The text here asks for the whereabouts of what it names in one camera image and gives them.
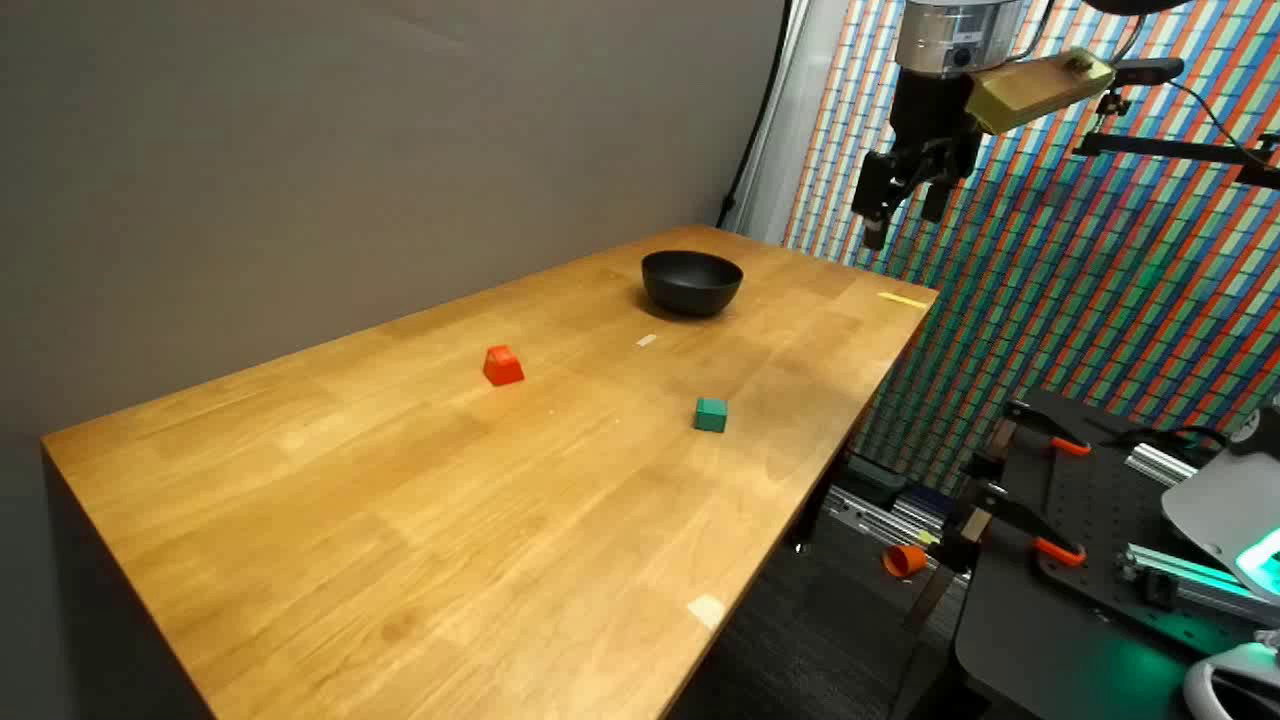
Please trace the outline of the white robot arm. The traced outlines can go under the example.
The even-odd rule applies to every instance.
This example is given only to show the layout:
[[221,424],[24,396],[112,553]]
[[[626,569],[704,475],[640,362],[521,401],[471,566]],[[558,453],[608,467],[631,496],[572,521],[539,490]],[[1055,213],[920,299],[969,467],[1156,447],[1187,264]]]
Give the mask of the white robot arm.
[[1017,22],[1017,0],[905,5],[889,112],[892,149],[863,157],[853,198],[872,254],[884,247],[894,208],[915,188],[929,188],[923,221],[949,213],[949,198],[973,171],[984,140],[969,115],[973,84],[1007,58]]

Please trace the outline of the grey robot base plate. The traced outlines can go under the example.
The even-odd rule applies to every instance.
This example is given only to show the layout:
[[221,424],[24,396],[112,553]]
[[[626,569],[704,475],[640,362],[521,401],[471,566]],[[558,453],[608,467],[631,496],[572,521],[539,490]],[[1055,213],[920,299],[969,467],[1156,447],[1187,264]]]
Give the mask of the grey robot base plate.
[[1280,602],[1280,461],[1217,458],[1159,496],[1164,517],[1251,592]]

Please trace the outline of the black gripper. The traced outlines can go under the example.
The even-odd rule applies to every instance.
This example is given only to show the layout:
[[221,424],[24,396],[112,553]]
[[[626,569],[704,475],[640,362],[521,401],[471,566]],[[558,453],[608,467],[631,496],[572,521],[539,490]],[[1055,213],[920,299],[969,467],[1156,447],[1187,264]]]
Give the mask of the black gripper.
[[973,171],[984,132],[969,115],[973,80],[969,76],[923,76],[900,73],[889,112],[892,149],[869,151],[858,166],[858,183],[853,213],[863,221],[863,247],[884,247],[884,228],[892,221],[892,188],[923,194],[923,221],[941,224],[949,218],[955,183]]

